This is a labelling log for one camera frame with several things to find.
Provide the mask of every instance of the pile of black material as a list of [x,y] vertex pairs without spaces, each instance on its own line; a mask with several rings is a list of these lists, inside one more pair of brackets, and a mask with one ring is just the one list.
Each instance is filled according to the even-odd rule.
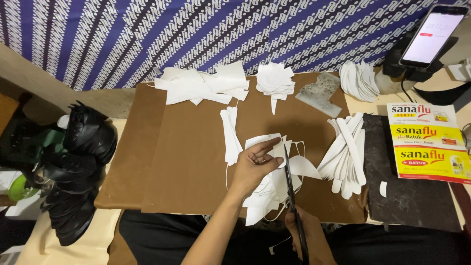
[[96,110],[72,104],[63,146],[67,152],[56,153],[53,146],[44,150],[35,170],[35,181],[54,181],[42,203],[49,211],[51,226],[61,246],[75,243],[87,230],[96,208],[97,183],[116,149],[116,133],[106,116]]

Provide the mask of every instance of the finger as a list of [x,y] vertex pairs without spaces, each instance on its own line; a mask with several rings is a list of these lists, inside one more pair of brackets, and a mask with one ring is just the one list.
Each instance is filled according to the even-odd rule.
[[298,252],[298,256],[301,257],[302,253],[301,251],[298,251],[301,250],[301,243],[299,241],[298,228],[296,227],[294,213],[287,213],[284,217],[284,223],[292,236],[294,248],[296,249],[296,252]]
[[261,173],[265,176],[277,169],[281,165],[281,163],[283,163],[283,158],[277,157],[268,161],[266,164],[259,166],[259,168]]
[[265,155],[267,152],[273,149],[273,146],[276,145],[281,141],[280,137],[276,137],[273,139],[270,139],[268,141],[260,142],[247,150],[253,154],[255,154],[257,157],[261,157]]
[[262,157],[257,157],[257,162],[258,162],[258,163],[263,162],[263,161],[267,161],[267,162],[268,162],[268,161],[270,161],[270,160],[272,160],[272,159],[273,159],[273,157],[272,157],[271,155],[265,154],[265,155],[262,156]]

